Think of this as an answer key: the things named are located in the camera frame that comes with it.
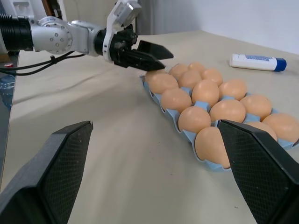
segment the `egg tray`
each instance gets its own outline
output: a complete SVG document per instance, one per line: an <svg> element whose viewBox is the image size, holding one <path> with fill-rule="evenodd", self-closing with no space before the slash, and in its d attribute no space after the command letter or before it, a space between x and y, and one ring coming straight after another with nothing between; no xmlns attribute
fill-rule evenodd
<svg viewBox="0 0 299 224"><path fill-rule="evenodd" d="M208 161L208 160L201 160L197 156L196 151L195 151L195 138L196 138L197 134L193 133L193 132L186 131L186 130L180 131L179 128L178 128L178 118L180 116L180 113L177 110L171 110L171 109L164 110L162 108L162 106L161 106L161 103L160 103L160 101L161 101L161 95L160 94L152 93L150 91L150 87L149 87L148 83L144 81L144 76L140 76L140 79L142 81L142 85L143 85L145 91L151 96L151 98L154 100L154 102L157 103L160 106L161 111L163 112L163 114L168 119L170 119L170 120L173 121L173 124L174 124L177 132L179 133L179 135L181 135L184 139L186 139L188 142L191 143L192 148L193 148L193 152L194 152L194 155L195 155L196 159L199 162L201 162L206 168L208 168L208 169L210 169L210 170L212 170L214 172L230 171L231 168L225 169L220 164L216 164L216 163L213 163L213 162ZM181 89L184 90L184 91L186 91L191 96L192 90L190 88L181 87ZM221 100L226 100L226 99L234 99L234 97L224 96L224 97L222 97L220 99L220 101ZM196 101L195 104L193 104L193 106L201 107L204 110L206 110L207 112L210 112L210 106L209 106L209 104L207 102ZM278 113L278 111L275 110L275 109L272 109L271 114L272 113ZM256 115L253 115L253 114L250 114L250 113L247 113L246 116L245 116L245 119L244 119L243 123L245 124L245 123L254 122L254 121L260 121L260 117L256 116ZM215 122L212 122L211 126L217 127L218 122L219 122L218 120L215 121ZM299 140L296 143L294 143L294 142L289 142L289 141L286 141L286 140L283 140L283 139L278 139L278 143L285 150L289 150L291 148L299 146Z"/></svg>

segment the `brown egg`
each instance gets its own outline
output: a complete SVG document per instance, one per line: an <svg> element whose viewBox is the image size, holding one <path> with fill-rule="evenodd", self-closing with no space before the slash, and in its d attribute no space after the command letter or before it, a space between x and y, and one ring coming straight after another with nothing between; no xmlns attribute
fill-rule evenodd
<svg viewBox="0 0 299 224"><path fill-rule="evenodd" d="M245 107L235 99L222 100L216 103L210 111L212 122L226 119L242 123L245 119L245 115Z"/></svg>
<svg viewBox="0 0 299 224"><path fill-rule="evenodd" d="M216 127L206 127L197 134L195 151L201 160L221 164L225 169L230 167L221 133Z"/></svg>
<svg viewBox="0 0 299 224"><path fill-rule="evenodd" d="M178 88L178 82L167 73L158 73L149 80L149 88L152 93L162 94L167 89Z"/></svg>
<svg viewBox="0 0 299 224"><path fill-rule="evenodd" d="M299 122L291 115L273 113L263 120L270 126L279 139L296 142L299 139Z"/></svg>
<svg viewBox="0 0 299 224"><path fill-rule="evenodd" d="M275 141L277 141L277 136L276 136L275 132L268 125L266 125L266 124L264 124L262 122L258 122L258 121L256 121L256 122L248 122L246 124L250 125L250 126L253 126L253 127L256 127L258 129L261 129L261 130L263 130L265 132L268 132L269 135L271 135L271 137L274 138Z"/></svg>
<svg viewBox="0 0 299 224"><path fill-rule="evenodd" d="M179 87L187 87L193 90L196 83L201 81L201 76L198 71L190 70L185 72L181 78L178 79L178 86Z"/></svg>
<svg viewBox="0 0 299 224"><path fill-rule="evenodd" d="M261 120L269 116L272 111L272 103L263 95L250 95L240 100L246 112L259 116Z"/></svg>
<svg viewBox="0 0 299 224"><path fill-rule="evenodd" d="M188 71L188 66L185 64L176 64L169 70L169 74L173 75L176 79L181 78L181 76Z"/></svg>
<svg viewBox="0 0 299 224"><path fill-rule="evenodd" d="M179 113L192 105L189 94L182 89L165 90L160 102L164 110L172 109L177 110Z"/></svg>
<svg viewBox="0 0 299 224"><path fill-rule="evenodd" d="M145 73L144 81L149 82L149 80L153 77L153 75L158 74L158 73L166 73L165 69L160 69L157 71L148 71Z"/></svg>
<svg viewBox="0 0 299 224"><path fill-rule="evenodd" d="M215 82L209 79L200 81L195 85L192 91L192 102L203 101L214 106L219 99L219 88Z"/></svg>
<svg viewBox="0 0 299 224"><path fill-rule="evenodd" d="M199 62L193 62L193 63L189 64L188 69L189 69L189 70L196 70L196 71L198 71L200 74L201 74L204 70L206 70L206 68L205 68L201 63L199 63Z"/></svg>
<svg viewBox="0 0 299 224"><path fill-rule="evenodd" d="M222 75L217 69L206 69L201 73L202 79L211 79L218 86L223 83Z"/></svg>
<svg viewBox="0 0 299 224"><path fill-rule="evenodd" d="M186 108L178 118L178 128L180 131L186 130L198 133L209 126L211 126L210 115L206 110L198 106Z"/></svg>
<svg viewBox="0 0 299 224"><path fill-rule="evenodd" d="M247 92L246 83L241 79L231 79L223 83L220 87L220 98L223 96L234 97L241 100Z"/></svg>

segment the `robotic arm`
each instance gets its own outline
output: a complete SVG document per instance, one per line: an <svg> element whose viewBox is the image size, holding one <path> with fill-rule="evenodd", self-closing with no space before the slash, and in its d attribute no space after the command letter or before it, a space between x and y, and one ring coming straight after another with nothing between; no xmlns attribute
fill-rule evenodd
<svg viewBox="0 0 299 224"><path fill-rule="evenodd" d="M164 69L159 61L173 58L165 47L140 41L131 22L141 11L137 0L118 0L108 16L107 28L86 21L67 22L48 16L34 18L0 15L0 53L7 51L42 51L60 55L78 51L90 56L104 56L121 67L150 71Z"/></svg>

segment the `beige tabletop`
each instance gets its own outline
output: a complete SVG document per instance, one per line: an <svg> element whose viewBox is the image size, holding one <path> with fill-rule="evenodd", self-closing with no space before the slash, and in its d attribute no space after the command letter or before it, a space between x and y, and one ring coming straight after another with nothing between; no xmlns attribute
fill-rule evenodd
<svg viewBox="0 0 299 224"><path fill-rule="evenodd" d="M162 44L178 62L199 61L225 80L242 78L249 92L268 96L275 108L299 119L299 56L205 32L140 37ZM232 53L283 57L285 72L228 65ZM19 66L49 59L21 52ZM29 77L18 77L11 111L2 190L49 135L92 120L83 181L71 224L254 224L231 172L213 173L195 159L145 93L141 71L102 57L65 60ZM299 161L299 150L291 155Z"/></svg>

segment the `plastic egg carton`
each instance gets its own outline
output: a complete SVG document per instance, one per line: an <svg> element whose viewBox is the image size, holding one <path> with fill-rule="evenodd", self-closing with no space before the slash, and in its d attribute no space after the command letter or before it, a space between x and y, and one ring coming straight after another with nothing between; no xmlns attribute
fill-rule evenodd
<svg viewBox="0 0 299 224"><path fill-rule="evenodd" d="M180 113L176 110L171 110L171 109L166 109L164 110L161 106L161 95L160 94L155 94L155 93L152 93L150 91L150 87L148 85L147 82L144 81L144 76L140 76L140 79L142 81L142 85L145 89L145 91L151 96L151 98L154 100L154 102L156 104L158 104L161 108L161 111L163 112L163 114L169 118L170 120L173 121L173 124L177 130L177 132L184 138L186 139L188 142L191 143L192 145L192 148L193 148L193 152L194 152L194 155L196 157L196 159L201 162L203 165L205 165L208 169L214 171L214 172L223 172L223 171L230 171L231 168L228 168L228 169L225 169L223 168L222 165L220 164L216 164L216 163L213 163L211 161L208 161L208 160L201 160L197 154L196 154L196 151L195 151L195 138L196 138L196 133L193 133L193 132L189 132L189 131L186 131L186 130L182 130L180 131L179 128L178 128L178 118L180 116ZM185 88L185 87L181 87L182 90L186 91L190 96L191 96L191 93L192 93L192 90L190 88ZM221 100L226 100L226 99L234 99L233 97L229 97L229 96L224 96ZM203 108L204 110L206 110L207 112L210 112L210 106L207 102L202 102L202 101L196 101L195 104L193 106L198 106L198 107L201 107ZM272 112L271 113L278 113L277 110L275 109L272 109ZM243 123L248 123L248 122L253 122L253 121L260 121L260 117L256 116L256 115L253 115L253 114L249 114L247 113L246 114L246 117L245 117L245 120L243 121ZM215 121L215 122L212 122L211 126L214 126L214 127L217 127L218 125L218 120ZM288 149L291 149L291 148L294 148L294 147L297 147L299 146L299 141L297 141L297 143L294 143L294 142L288 142L288 141L285 141L285 140L282 140L282 139L278 139L278 143L285 149L285 150L288 150Z"/></svg>

